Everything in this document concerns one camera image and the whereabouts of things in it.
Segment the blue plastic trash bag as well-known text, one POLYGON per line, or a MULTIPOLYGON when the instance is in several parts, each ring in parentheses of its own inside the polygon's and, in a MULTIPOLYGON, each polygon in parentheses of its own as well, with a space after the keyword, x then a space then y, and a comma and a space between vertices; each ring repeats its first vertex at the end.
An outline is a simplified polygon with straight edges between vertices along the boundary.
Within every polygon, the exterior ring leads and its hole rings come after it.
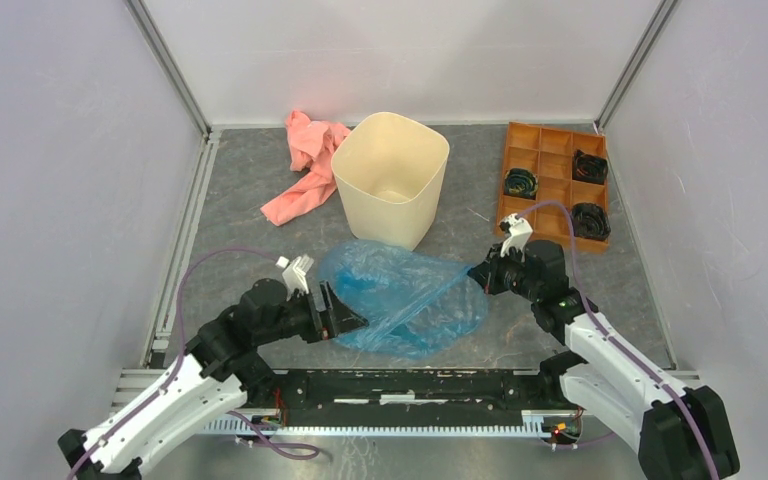
POLYGON ((488 314, 470 266, 371 240, 330 249, 317 278, 368 325, 336 342, 367 353, 421 359, 473 333, 488 314))

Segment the beige trash bin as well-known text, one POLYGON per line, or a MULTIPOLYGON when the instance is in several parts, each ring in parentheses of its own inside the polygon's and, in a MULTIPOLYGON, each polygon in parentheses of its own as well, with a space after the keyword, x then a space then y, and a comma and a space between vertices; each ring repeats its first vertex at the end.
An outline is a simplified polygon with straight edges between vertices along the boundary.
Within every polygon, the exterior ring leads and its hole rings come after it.
POLYGON ((435 219, 449 154, 442 134, 408 117, 362 120, 332 158, 351 233, 414 250, 435 219))

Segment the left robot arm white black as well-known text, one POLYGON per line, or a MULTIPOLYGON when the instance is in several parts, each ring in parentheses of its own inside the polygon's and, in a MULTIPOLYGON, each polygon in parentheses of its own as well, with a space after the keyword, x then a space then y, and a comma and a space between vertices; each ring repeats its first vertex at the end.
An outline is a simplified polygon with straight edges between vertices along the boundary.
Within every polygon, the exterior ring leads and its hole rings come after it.
POLYGON ((310 292, 289 291, 274 279, 256 282, 202 325, 182 355, 119 412, 89 430, 61 435, 68 478, 142 478, 213 420, 272 399, 276 375, 261 346, 293 337, 332 340, 368 324, 327 282, 310 292))

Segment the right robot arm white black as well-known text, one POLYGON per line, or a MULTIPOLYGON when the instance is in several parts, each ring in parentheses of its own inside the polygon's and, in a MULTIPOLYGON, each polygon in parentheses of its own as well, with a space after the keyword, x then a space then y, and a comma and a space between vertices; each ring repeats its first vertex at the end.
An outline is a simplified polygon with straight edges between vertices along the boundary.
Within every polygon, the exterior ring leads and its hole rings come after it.
POLYGON ((527 300, 538 326, 565 346, 540 364, 540 400, 595 416, 636 454, 646 478, 725 479, 740 471, 721 397, 687 385, 625 340, 572 285, 560 245, 495 244, 468 275, 489 295, 527 300))

